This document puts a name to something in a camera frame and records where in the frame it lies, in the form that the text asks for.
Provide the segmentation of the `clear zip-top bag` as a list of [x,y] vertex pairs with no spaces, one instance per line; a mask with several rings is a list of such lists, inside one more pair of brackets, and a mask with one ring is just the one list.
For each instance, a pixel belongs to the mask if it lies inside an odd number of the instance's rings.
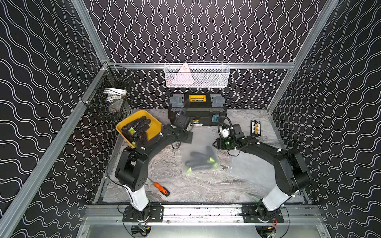
[[193,138],[192,143],[182,143],[180,146],[180,153],[181,153],[181,159],[182,159],[182,169],[183,172],[186,173],[186,170],[194,165],[203,165],[207,163],[198,163],[193,162],[190,157],[190,153],[193,151],[201,152],[201,153],[207,153],[206,147],[210,146],[213,148],[214,153],[216,154],[218,158],[218,168],[220,167],[220,159],[217,154],[217,149],[213,147],[213,143],[215,141],[213,130],[211,126],[196,126],[192,129],[193,132]]

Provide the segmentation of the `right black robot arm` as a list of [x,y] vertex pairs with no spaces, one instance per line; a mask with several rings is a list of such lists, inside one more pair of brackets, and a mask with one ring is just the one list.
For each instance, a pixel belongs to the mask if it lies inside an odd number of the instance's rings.
[[274,214],[296,192],[311,184],[309,169],[298,151],[287,151],[259,141],[253,136],[245,136],[239,124],[218,123],[219,138],[213,147],[219,150],[238,150],[257,156],[274,167],[276,186],[256,208],[256,216]]

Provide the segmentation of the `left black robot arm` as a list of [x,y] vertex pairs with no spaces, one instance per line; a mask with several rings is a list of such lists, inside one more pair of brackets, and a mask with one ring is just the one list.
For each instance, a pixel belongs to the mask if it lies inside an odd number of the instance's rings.
[[144,185],[148,180],[151,160],[174,142],[191,143],[190,124],[188,116],[179,115],[173,123],[164,125],[144,110],[118,123],[117,131],[131,148],[123,150],[115,177],[127,190],[136,211],[142,212],[149,206]]

